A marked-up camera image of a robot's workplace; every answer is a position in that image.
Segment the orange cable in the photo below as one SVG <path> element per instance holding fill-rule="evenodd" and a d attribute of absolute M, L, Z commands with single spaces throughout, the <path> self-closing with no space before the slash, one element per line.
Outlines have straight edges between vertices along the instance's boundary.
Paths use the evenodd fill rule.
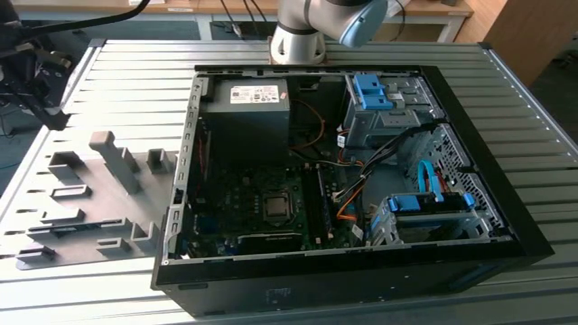
<path fill-rule="evenodd" d="M 336 161 L 341 164 L 348 164 L 348 162 L 342 160 L 342 150 L 344 148 L 341 148 L 336 154 Z M 356 160 L 354 165 L 362 167 L 362 162 L 360 160 Z"/>
<path fill-rule="evenodd" d="M 439 171 L 436 171 L 435 174 L 436 174 L 436 178 L 439 180 L 439 183 L 441 184 L 443 191 L 449 192 L 449 186 L 448 186 L 445 180 L 443 179 L 441 173 Z"/>
<path fill-rule="evenodd" d="M 292 150 L 297 150 L 297 149 L 302 149 L 305 147 L 308 147 L 310 144 L 313 144 L 314 142 L 318 141 L 318 139 L 322 137 L 322 133 L 325 132 L 325 121 L 322 120 L 322 117 L 320 116 L 318 112 L 314 110 L 314 108 L 312 108 L 310 105 L 308 105 L 302 100 L 292 100 L 292 102 L 297 102 L 301 103 L 304 106 L 306 106 L 306 108 L 312 111 L 312 113 L 316 115 L 321 128 L 318 130 L 318 135 L 316 136 L 316 138 L 313 139 L 313 141 L 306 142 L 305 144 L 297 144 L 296 146 L 289 147 Z"/>
<path fill-rule="evenodd" d="M 350 221 L 357 221 L 357 219 L 349 215 L 340 215 L 337 216 L 338 220 L 350 220 Z"/>
<path fill-rule="evenodd" d="M 350 201 L 353 200 L 353 198 L 357 196 L 358 192 L 361 191 L 364 187 L 364 183 L 361 184 L 361 186 L 358 186 L 358 188 L 356 189 L 356 191 L 350 194 L 350 197 L 348 198 L 348 200 L 344 202 L 341 208 L 338 209 L 337 213 L 336 213 L 336 218 L 341 219 L 341 213 L 344 211 L 345 206 L 350 203 Z"/>

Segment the motherboard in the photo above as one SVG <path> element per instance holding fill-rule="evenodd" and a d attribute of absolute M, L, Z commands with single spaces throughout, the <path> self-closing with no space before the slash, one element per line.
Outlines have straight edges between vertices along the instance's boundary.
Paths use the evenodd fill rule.
<path fill-rule="evenodd" d="M 346 247 L 333 221 L 337 168 L 217 169 L 198 190 L 185 251 L 221 257 Z"/>

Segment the blue plastic latch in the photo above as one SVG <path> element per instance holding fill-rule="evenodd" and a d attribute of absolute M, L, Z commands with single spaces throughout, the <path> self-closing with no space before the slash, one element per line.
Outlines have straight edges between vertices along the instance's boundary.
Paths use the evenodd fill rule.
<path fill-rule="evenodd" d="M 374 74 L 356 74 L 354 88 L 364 110 L 390 110 L 393 103 L 386 100 L 385 86 L 378 83 Z"/>
<path fill-rule="evenodd" d="M 389 205 L 389 211 L 390 212 L 394 212 L 396 210 L 398 210 L 397 203 L 394 202 L 393 198 L 386 199 L 386 204 Z"/>
<path fill-rule="evenodd" d="M 374 228 L 374 226 L 377 225 L 377 223 L 378 223 L 378 220 L 381 220 L 381 218 L 378 217 L 378 215 L 374 217 L 374 220 L 372 221 L 372 223 L 370 223 L 370 230 Z"/>
<path fill-rule="evenodd" d="M 414 195 L 398 195 L 393 197 L 393 199 L 398 204 L 398 211 L 408 212 L 420 210 L 417 198 L 414 197 Z"/>
<path fill-rule="evenodd" d="M 473 195 L 469 193 L 463 194 L 463 201 L 465 201 L 465 205 L 469 209 L 472 209 L 476 205 L 476 199 L 473 198 Z"/>
<path fill-rule="evenodd" d="M 428 179 L 428 189 L 425 188 L 425 177 Z M 417 187 L 419 192 L 432 192 L 435 202 L 443 202 L 441 186 L 433 170 L 433 165 L 428 160 L 420 160 L 417 165 Z"/>

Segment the wire bundle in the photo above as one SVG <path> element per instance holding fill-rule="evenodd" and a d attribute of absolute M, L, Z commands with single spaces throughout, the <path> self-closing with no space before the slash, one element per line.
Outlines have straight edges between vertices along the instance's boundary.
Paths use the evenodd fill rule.
<path fill-rule="evenodd" d="M 349 198 L 344 201 L 344 204 L 341 205 L 341 208 L 338 209 L 336 213 L 337 219 L 346 219 L 353 220 L 350 216 L 342 215 L 342 211 L 346 207 L 346 205 L 353 201 L 354 197 L 360 195 L 366 178 L 369 177 L 374 166 L 385 159 L 388 159 L 398 149 L 398 146 L 401 145 L 402 141 L 410 137 L 413 134 L 424 131 L 432 131 L 436 127 L 436 123 L 425 123 L 420 125 L 419 127 L 408 128 L 405 131 L 402 131 L 398 135 L 396 135 L 384 145 L 381 145 L 377 150 L 372 153 L 370 157 L 364 162 L 364 165 L 361 167 L 361 170 L 358 171 L 358 178 L 354 180 L 354 182 L 340 192 L 336 193 L 334 199 L 341 200 L 346 193 L 353 191 Z"/>
<path fill-rule="evenodd" d="M 317 142 L 320 140 L 320 138 L 322 137 L 322 133 L 325 132 L 325 120 L 322 120 L 322 117 L 320 116 L 318 112 L 314 110 L 314 108 L 308 105 L 302 100 L 292 100 L 292 102 L 296 102 L 301 105 L 304 105 L 304 107 L 308 108 L 308 110 L 314 114 L 316 118 L 318 119 L 318 123 L 320 123 L 320 129 L 318 129 L 318 134 L 316 135 L 316 138 L 306 142 L 305 144 L 297 144 L 292 147 L 289 147 L 290 150 L 298 150 L 302 148 L 306 148 L 308 146 L 310 146 L 312 144 L 314 144 L 314 142 Z"/>
<path fill-rule="evenodd" d="M 254 2 L 254 0 L 249 0 L 249 1 L 250 1 L 252 5 L 254 6 L 257 12 L 258 12 L 258 15 L 261 16 L 262 21 L 266 22 L 266 18 L 265 18 L 264 14 L 262 14 L 261 8 L 258 7 L 257 3 Z M 226 8 L 226 5 L 224 3 L 224 0 L 220 0 L 220 4 L 222 6 L 224 12 L 226 13 L 228 20 L 230 21 L 230 29 L 233 30 L 233 32 L 238 36 L 238 38 L 242 39 L 241 29 L 238 28 L 238 25 L 236 24 L 236 22 L 233 20 L 233 17 L 230 16 L 230 13 L 228 11 L 228 8 Z M 246 4 L 246 0 L 242 0 L 242 4 L 244 4 L 244 9 L 246 10 L 246 13 L 249 14 L 249 17 L 250 17 L 252 28 L 254 29 L 254 34 L 256 34 L 257 38 L 261 38 L 261 34 L 260 34 L 257 26 L 256 26 L 254 17 L 252 15 L 249 6 Z"/>
<path fill-rule="evenodd" d="M 348 129 L 337 132 L 337 135 L 344 135 L 346 133 L 349 133 Z M 342 160 L 342 151 L 344 151 L 344 148 L 341 148 L 338 153 L 336 154 L 336 161 L 340 162 L 341 164 L 346 164 L 346 161 Z M 354 160 L 354 166 L 362 167 L 362 162 L 360 160 Z"/>

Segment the black cable on desk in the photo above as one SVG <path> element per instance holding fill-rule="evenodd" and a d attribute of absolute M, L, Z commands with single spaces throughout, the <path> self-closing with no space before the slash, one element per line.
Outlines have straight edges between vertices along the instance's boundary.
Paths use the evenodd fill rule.
<path fill-rule="evenodd" d="M 249 5 L 246 4 L 246 0 L 242 0 L 242 4 L 244 4 L 244 9 L 246 9 L 246 13 L 249 14 L 249 17 L 250 17 L 252 28 L 254 29 L 256 36 L 260 39 L 261 38 L 261 34 L 258 32 L 258 28 L 256 27 L 254 17 L 252 17 L 252 12 L 249 10 Z"/>
<path fill-rule="evenodd" d="M 105 24 L 111 24 L 114 22 L 121 22 L 122 20 L 127 20 L 136 15 L 138 15 L 142 12 L 144 8 L 148 6 L 149 2 L 150 0 L 141 0 L 141 2 L 138 3 L 134 9 L 118 15 L 87 19 L 78 22 L 63 22 L 59 24 L 51 24 L 51 25 L 23 29 L 22 36 L 25 40 L 29 40 L 49 33 L 63 32 L 66 30 L 75 30 L 87 27 L 101 26 Z"/>
<path fill-rule="evenodd" d="M 405 28 L 405 8 L 402 7 L 402 5 L 400 4 L 398 0 L 394 0 L 394 2 L 398 4 L 400 6 L 400 25 L 398 25 L 398 29 L 397 29 L 397 34 L 394 35 L 394 37 L 389 40 L 389 42 L 393 42 L 397 40 L 402 29 Z"/>
<path fill-rule="evenodd" d="M 220 0 L 220 4 L 222 5 L 222 9 L 224 9 L 224 12 L 226 13 L 228 20 L 230 21 L 230 24 L 234 24 L 234 20 L 233 20 L 233 17 L 230 16 L 230 13 L 228 12 L 228 8 L 226 8 L 226 5 L 224 4 L 224 0 Z"/>
<path fill-rule="evenodd" d="M 250 2 L 252 2 L 252 5 L 253 5 L 254 8 L 256 8 L 256 11 L 257 11 L 258 14 L 261 15 L 262 21 L 266 22 L 266 17 L 265 17 L 264 14 L 262 14 L 261 8 L 260 8 L 258 5 L 256 4 L 254 0 L 250 0 Z M 270 26 L 266 26 L 266 30 L 269 31 L 269 34 L 270 34 L 270 36 L 272 36 L 272 34 L 274 33 L 274 30 L 270 30 L 269 27 L 270 27 Z"/>
<path fill-rule="evenodd" d="M 7 114 L 0 114 L 0 127 L 1 127 L 1 130 L 3 132 L 3 134 L 1 134 L 0 137 L 5 137 L 6 139 L 11 139 L 15 136 L 15 134 L 11 134 L 11 135 L 7 134 L 6 133 L 6 127 L 3 126 L 3 115 L 7 115 Z"/>

